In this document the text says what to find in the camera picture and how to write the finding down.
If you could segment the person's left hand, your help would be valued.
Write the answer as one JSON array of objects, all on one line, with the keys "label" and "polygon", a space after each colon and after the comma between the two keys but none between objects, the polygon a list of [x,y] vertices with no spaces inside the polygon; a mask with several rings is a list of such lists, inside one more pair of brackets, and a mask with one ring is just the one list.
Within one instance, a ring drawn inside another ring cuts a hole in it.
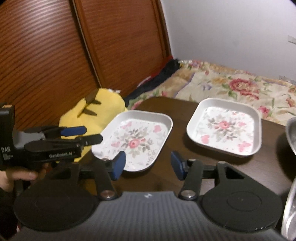
[{"label": "person's left hand", "polygon": [[12,192],[15,181],[33,181],[37,179],[38,175],[36,171],[28,169],[6,169],[1,171],[1,189],[5,192]]}]

